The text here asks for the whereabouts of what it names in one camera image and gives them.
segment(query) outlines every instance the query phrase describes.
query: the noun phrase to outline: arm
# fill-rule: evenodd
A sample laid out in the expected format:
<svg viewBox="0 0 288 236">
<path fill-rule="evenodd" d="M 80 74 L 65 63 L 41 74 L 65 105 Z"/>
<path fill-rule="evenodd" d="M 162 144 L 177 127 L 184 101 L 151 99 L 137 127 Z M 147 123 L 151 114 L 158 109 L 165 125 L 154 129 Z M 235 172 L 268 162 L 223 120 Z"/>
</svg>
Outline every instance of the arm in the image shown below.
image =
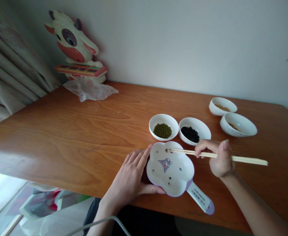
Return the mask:
<svg viewBox="0 0 288 236">
<path fill-rule="evenodd" d="M 229 141 L 225 140 L 219 144 L 210 140 L 202 140 L 195 147 L 195 155 L 199 157 L 198 155 L 203 150 L 218 154 L 216 159 L 210 159 L 211 171 L 227 186 L 253 234 L 255 236 L 288 236 L 288 224 L 234 171 Z"/>
<path fill-rule="evenodd" d="M 138 149 L 127 155 L 110 188 L 99 203 L 94 222 L 112 215 L 116 216 L 122 207 L 141 194 L 165 194 L 161 187 L 141 182 L 151 148 L 150 144 L 146 150 Z M 113 220 L 95 225 L 89 229 L 87 236 L 111 235 L 113 225 Z"/>
</svg>

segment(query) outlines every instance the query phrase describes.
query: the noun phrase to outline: cartoon bowl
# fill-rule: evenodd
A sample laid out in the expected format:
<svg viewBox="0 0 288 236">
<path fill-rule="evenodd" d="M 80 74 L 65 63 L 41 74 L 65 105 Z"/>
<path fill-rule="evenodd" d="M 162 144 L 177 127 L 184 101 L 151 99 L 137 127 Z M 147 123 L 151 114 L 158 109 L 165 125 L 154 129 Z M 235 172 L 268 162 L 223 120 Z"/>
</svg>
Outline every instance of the cartoon bowl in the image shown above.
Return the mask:
<svg viewBox="0 0 288 236">
<path fill-rule="evenodd" d="M 152 146 L 146 166 L 148 179 L 171 197 L 179 197 L 187 191 L 205 213 L 212 215 L 215 211 L 213 202 L 193 183 L 192 161 L 184 153 L 171 152 L 171 148 L 183 149 L 173 141 Z"/>
</svg>

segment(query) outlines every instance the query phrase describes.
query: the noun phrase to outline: bowl of grains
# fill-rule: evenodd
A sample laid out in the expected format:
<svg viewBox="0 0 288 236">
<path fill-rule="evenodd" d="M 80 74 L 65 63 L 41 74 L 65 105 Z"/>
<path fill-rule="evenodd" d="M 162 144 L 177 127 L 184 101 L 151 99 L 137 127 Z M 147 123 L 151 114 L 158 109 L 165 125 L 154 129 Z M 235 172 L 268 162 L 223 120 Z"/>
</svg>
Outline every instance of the bowl of grains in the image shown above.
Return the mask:
<svg viewBox="0 0 288 236">
<path fill-rule="evenodd" d="M 227 113 L 220 120 L 223 131 L 234 137 L 249 137 L 256 135 L 256 126 L 247 118 L 236 113 Z"/>
<path fill-rule="evenodd" d="M 228 112 L 236 112 L 238 108 L 228 99 L 214 97 L 209 103 L 209 109 L 214 115 L 223 116 Z"/>
<path fill-rule="evenodd" d="M 178 122 L 172 116 L 166 114 L 153 116 L 149 128 L 152 136 L 159 141 L 170 141 L 179 132 Z"/>
<path fill-rule="evenodd" d="M 186 144 L 196 146 L 201 139 L 211 139 L 207 125 L 192 117 L 184 118 L 179 123 L 179 136 Z"/>
</svg>

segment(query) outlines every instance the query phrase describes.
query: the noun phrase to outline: bowl of black beans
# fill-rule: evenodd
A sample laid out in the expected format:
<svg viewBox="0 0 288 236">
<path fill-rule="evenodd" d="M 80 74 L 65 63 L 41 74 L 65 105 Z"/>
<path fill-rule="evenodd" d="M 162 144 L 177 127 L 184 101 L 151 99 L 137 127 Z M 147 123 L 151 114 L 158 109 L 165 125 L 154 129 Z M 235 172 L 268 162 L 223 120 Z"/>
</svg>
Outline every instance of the bowl of black beans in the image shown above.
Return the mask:
<svg viewBox="0 0 288 236">
<path fill-rule="evenodd" d="M 149 123 L 152 136 L 159 141 L 170 141 L 179 132 L 178 122 L 170 115 L 157 114 Z"/>
<path fill-rule="evenodd" d="M 196 146 L 201 139 L 211 139 L 207 125 L 199 119 L 187 117 L 179 123 L 179 136 L 186 144 Z"/>
</svg>

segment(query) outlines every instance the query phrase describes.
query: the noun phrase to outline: cow eye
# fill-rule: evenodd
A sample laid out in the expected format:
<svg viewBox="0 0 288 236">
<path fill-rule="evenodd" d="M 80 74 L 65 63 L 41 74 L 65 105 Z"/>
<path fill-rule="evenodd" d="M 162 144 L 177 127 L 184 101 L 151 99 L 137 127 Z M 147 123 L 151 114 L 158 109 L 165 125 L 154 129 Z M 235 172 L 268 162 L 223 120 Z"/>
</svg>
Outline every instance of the cow eye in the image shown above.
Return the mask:
<svg viewBox="0 0 288 236">
<path fill-rule="evenodd" d="M 70 30 L 63 29 L 62 30 L 62 36 L 67 41 L 67 43 L 69 45 L 71 45 L 73 47 L 75 47 L 77 45 L 76 38 L 75 38 L 74 34 Z"/>
</svg>

